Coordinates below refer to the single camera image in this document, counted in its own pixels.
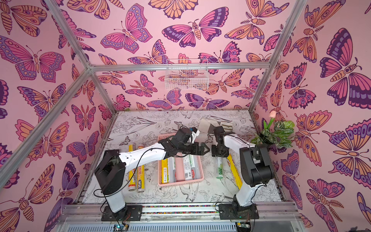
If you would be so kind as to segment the clear white wrap roll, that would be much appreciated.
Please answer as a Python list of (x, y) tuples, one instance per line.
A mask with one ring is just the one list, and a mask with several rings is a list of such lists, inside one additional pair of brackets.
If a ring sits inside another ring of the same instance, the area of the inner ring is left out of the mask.
[(224, 166), (223, 166), (223, 159), (221, 157), (215, 157), (215, 177), (217, 179), (224, 178)]

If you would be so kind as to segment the white green wrap roll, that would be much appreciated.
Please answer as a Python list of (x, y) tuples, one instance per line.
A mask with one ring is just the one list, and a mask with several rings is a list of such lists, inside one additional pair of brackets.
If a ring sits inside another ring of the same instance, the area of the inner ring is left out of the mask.
[(184, 167), (185, 181), (192, 180), (193, 175), (192, 175), (192, 167), (191, 167), (191, 164), (190, 164), (189, 156), (183, 157), (183, 167)]

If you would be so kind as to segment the yellow red wrap roll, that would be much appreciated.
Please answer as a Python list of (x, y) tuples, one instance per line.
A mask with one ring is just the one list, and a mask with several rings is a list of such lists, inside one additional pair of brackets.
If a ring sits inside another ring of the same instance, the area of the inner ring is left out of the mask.
[(163, 159), (161, 161), (161, 183), (166, 184), (169, 182), (169, 165), (168, 160)]
[[(135, 144), (131, 144), (128, 146), (128, 151), (129, 152), (132, 152), (135, 150)], [(135, 183), (135, 169), (129, 171), (128, 173), (128, 180), (129, 180), (129, 184), (128, 184), (128, 191), (129, 192), (132, 192), (132, 191), (135, 191), (136, 190), (136, 183)]]

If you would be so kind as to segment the yellow wrap box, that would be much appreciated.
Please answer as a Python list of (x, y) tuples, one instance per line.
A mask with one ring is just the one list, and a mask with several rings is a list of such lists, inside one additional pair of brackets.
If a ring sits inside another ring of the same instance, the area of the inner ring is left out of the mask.
[(236, 166), (234, 164), (234, 161), (233, 161), (233, 158), (232, 158), (232, 155), (231, 154), (228, 155), (227, 162), (228, 162), (228, 165), (229, 165), (229, 167), (231, 169), (231, 172), (232, 172), (232, 175), (233, 175), (234, 180), (236, 182), (237, 188), (238, 189), (241, 189), (241, 187), (242, 187), (242, 180), (241, 180), (241, 178), (239, 176), (239, 172), (238, 172), (238, 170), (237, 170), (237, 168), (236, 168)]

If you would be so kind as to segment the clear silver wrap roll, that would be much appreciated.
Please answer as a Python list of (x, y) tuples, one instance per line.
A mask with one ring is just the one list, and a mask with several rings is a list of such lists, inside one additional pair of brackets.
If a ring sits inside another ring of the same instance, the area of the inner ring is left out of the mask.
[(201, 171), (198, 162), (198, 158), (194, 155), (190, 155), (190, 164), (193, 179), (201, 179)]

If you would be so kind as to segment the clear green wrap roll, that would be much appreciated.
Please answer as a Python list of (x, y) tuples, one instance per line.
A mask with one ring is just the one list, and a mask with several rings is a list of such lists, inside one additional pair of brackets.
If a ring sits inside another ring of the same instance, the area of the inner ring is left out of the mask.
[(169, 182), (175, 183), (176, 182), (176, 161), (174, 157), (168, 158), (168, 166), (169, 166)]

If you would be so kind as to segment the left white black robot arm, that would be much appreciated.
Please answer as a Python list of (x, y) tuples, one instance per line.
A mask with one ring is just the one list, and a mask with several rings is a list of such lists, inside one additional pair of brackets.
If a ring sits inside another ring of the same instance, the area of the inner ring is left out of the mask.
[(196, 142), (199, 135), (196, 128), (182, 127), (175, 135), (159, 140), (157, 143), (131, 152), (120, 152), (118, 149), (106, 150), (94, 174), (99, 183), (102, 197), (107, 201), (113, 213), (126, 207), (121, 192), (128, 182), (124, 177), (129, 171), (137, 171), (139, 166), (170, 157), (189, 155), (203, 156), (210, 152), (206, 143)]

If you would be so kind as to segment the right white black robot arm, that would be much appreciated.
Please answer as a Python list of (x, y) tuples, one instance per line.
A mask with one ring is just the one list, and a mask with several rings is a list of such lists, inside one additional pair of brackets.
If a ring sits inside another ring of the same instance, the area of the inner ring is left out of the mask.
[(232, 206), (236, 210), (246, 210), (254, 202), (259, 189), (274, 179), (274, 169), (265, 145), (249, 143), (222, 126), (209, 130), (215, 136), (216, 144), (212, 145), (212, 156), (227, 158), (230, 151), (240, 155), (242, 186), (234, 196)]

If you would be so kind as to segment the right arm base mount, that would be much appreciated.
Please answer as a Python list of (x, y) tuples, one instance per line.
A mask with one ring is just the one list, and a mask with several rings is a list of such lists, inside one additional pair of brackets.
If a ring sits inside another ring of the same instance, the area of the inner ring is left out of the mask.
[(256, 204), (242, 207), (234, 204), (219, 203), (216, 206), (220, 219), (247, 220), (260, 218)]

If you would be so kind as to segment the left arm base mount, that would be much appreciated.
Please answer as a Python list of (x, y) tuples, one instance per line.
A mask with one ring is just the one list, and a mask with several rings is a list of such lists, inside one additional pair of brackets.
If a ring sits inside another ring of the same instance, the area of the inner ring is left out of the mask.
[(101, 221), (140, 221), (143, 212), (143, 205), (126, 205), (120, 211), (113, 213), (109, 206), (104, 208)]

